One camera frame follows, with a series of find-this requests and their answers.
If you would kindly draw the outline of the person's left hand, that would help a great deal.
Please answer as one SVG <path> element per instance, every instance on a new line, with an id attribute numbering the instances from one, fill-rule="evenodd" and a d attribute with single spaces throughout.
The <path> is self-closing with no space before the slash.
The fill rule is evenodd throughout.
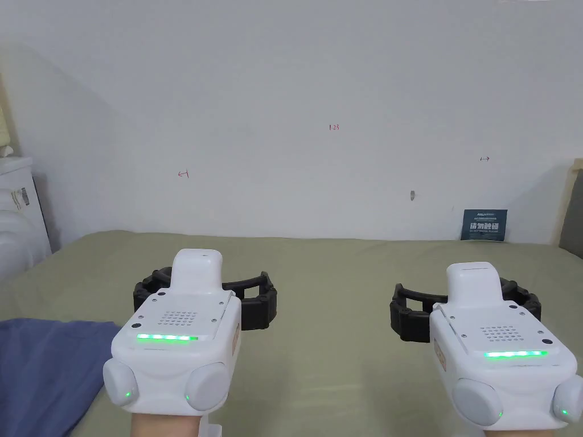
<path id="1" fill-rule="evenodd" d="M 130 436 L 199 436 L 201 417 L 132 414 Z"/>

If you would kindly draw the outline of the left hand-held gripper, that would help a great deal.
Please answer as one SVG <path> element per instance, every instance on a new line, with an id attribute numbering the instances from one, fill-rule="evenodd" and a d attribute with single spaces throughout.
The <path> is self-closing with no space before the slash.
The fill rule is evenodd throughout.
<path id="1" fill-rule="evenodd" d="M 115 335 L 103 367 L 113 404 L 130 413 L 199 416 L 200 436 L 222 436 L 208 416 L 227 399 L 240 332 L 267 329 L 277 290 L 263 271 L 221 282 L 221 253 L 182 249 L 133 290 L 135 314 Z M 245 291 L 258 288 L 257 296 Z"/>

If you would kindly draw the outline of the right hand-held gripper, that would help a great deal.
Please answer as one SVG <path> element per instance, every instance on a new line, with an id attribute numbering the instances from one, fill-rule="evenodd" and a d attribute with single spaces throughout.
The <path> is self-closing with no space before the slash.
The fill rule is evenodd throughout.
<path id="1" fill-rule="evenodd" d="M 539 321 L 538 297 L 500 279 L 488 262 L 455 263 L 446 276 L 447 296 L 396 284 L 389 310 L 400 340 L 430 341 L 456 413 L 481 430 L 557 430 L 578 422 L 577 359 Z"/>

